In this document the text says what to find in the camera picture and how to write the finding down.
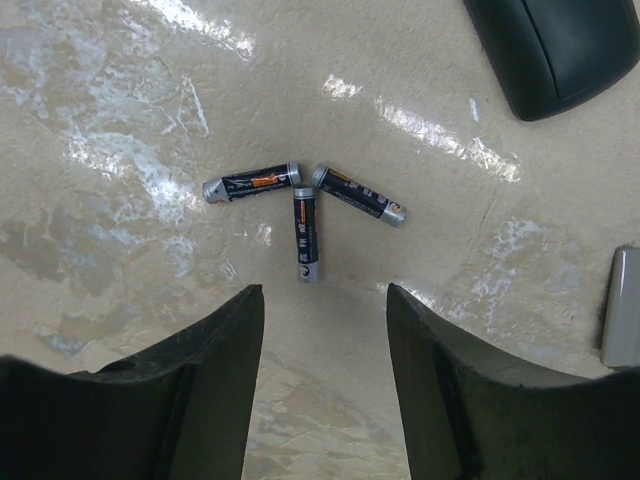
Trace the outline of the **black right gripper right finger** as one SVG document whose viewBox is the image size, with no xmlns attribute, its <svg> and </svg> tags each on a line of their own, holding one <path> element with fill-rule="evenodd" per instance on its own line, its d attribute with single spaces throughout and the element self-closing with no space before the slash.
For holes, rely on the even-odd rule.
<svg viewBox="0 0 640 480">
<path fill-rule="evenodd" d="M 635 479 L 639 372 L 573 376 L 511 355 L 398 285 L 387 334 L 415 479 Z"/>
</svg>

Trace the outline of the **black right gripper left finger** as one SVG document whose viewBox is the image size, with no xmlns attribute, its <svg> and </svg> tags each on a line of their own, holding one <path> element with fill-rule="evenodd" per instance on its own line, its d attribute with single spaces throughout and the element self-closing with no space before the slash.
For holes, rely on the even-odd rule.
<svg viewBox="0 0 640 480">
<path fill-rule="evenodd" d="M 5 479 L 238 479 L 264 333 L 251 285 L 101 370 L 1 360 Z"/>
</svg>

